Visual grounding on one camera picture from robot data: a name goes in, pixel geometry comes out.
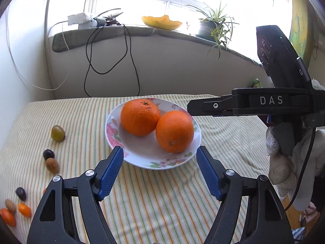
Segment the right hand white glove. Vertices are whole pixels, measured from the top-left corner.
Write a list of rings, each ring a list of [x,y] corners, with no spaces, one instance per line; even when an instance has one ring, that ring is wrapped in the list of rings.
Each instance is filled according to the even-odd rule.
[[[297,196],[300,171],[311,141],[312,131],[307,131],[294,147],[293,126],[280,123],[268,127],[266,148],[270,157],[268,177],[276,186],[280,197],[289,196],[298,211],[304,211],[312,202],[321,211],[324,206],[324,127],[316,129],[314,144]]]

